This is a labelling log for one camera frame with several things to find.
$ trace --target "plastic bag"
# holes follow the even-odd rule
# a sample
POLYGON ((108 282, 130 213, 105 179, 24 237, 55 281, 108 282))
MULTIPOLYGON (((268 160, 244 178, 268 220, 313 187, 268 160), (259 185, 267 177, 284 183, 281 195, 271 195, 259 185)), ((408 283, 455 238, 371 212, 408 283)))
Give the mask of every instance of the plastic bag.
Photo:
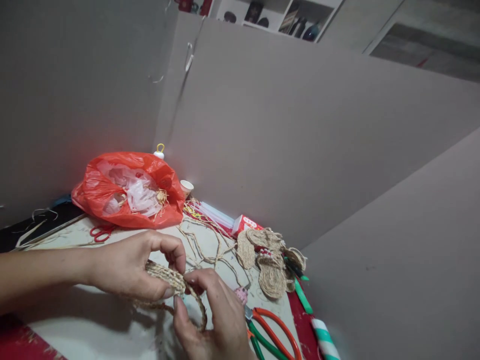
POLYGON ((175 171, 143 152, 111 152, 93 159, 71 198, 87 214, 121 227, 147 229, 179 224, 185 202, 175 171))

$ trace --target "shelf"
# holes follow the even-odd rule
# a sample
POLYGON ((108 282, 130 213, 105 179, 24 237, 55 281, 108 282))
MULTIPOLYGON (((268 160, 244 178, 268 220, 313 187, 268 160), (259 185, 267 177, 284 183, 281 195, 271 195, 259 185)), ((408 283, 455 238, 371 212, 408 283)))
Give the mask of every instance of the shelf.
POLYGON ((242 26, 248 26, 249 28, 254 28, 254 29, 259 29, 259 30, 263 30, 263 31, 266 31, 266 32, 269 32, 269 33, 272 33, 272 34, 276 34, 277 32, 272 30, 271 28, 269 27, 265 27, 265 26, 260 26, 260 25, 257 25, 257 24, 254 24, 252 22, 249 22, 249 21, 243 21, 241 23, 242 26))
MULTIPOLYGON (((261 18, 268 19, 268 29, 277 30, 284 18, 285 10, 291 0, 267 0, 263 3, 261 18)), ((223 20, 225 12, 232 12, 236 16, 236 24, 242 25, 250 6, 250 0, 215 0, 211 17, 223 20)))
POLYGON ((304 0, 309 3, 314 3, 317 5, 323 5, 329 8, 338 8, 342 3, 342 0, 304 0))
MULTIPOLYGON (((259 0, 263 2, 263 9, 260 13, 259 20, 268 19, 268 27, 263 27, 248 21, 244 21, 247 11, 252 0, 214 0, 210 9, 210 17, 223 21, 226 12, 231 12, 236 16, 236 24, 247 26, 250 28, 263 30, 271 34, 280 34, 283 36, 294 36, 279 32, 279 28, 284 18, 296 0, 259 0)), ((335 13, 339 9, 344 0, 298 0, 300 7, 295 16, 294 23, 300 17, 307 19, 305 24, 306 31, 315 22, 320 21, 320 32, 314 42, 318 42, 323 32, 327 28, 329 22, 334 18, 335 13)))

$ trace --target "white plastic bag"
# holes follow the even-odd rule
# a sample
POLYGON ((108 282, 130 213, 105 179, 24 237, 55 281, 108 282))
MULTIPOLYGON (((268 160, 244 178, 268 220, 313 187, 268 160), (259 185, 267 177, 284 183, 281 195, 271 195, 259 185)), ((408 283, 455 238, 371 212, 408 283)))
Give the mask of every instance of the white plastic bag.
MULTIPOLYGON (((98 163, 98 170, 112 183, 122 187, 126 192, 126 200, 133 213, 146 217, 156 215, 163 205, 157 195, 159 187, 142 169, 131 169, 126 165, 113 165, 106 160, 98 163)), ((120 211, 125 202, 124 194, 114 194, 103 209, 104 215, 112 215, 120 211)))

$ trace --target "scissor blade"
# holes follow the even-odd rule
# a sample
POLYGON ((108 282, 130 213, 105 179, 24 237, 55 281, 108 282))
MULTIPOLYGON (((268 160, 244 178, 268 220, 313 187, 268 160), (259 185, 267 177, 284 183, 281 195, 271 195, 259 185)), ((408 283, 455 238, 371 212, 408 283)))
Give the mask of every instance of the scissor blade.
POLYGON ((254 317, 254 311, 247 305, 244 305, 243 308, 245 309, 245 319, 247 319, 247 321, 252 321, 252 318, 254 317))

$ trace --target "woven strap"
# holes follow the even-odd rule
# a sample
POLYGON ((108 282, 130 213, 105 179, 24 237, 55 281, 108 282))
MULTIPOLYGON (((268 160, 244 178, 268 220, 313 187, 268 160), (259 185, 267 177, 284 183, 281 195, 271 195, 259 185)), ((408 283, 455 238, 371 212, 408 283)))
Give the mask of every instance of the woven strap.
MULTIPOLYGON (((178 271, 175 271, 168 267, 157 264, 156 262, 153 262, 151 260, 147 261, 145 265, 145 270, 151 276, 158 279, 162 279, 167 283, 169 283, 175 295, 183 295, 185 294, 186 290, 189 290, 190 294, 195 298, 198 306, 200 307, 201 325, 199 330, 201 332, 205 331, 205 328, 207 327, 207 312, 205 311, 205 306, 202 303, 202 300, 200 299, 200 297, 197 295, 197 293, 184 280, 184 276, 178 271)), ((140 300, 134 300, 133 303, 136 306, 140 306, 142 308, 161 309, 161 310, 168 311, 172 315, 174 314, 174 309, 171 306, 168 306, 164 303, 146 302, 146 301, 140 301, 140 300)))

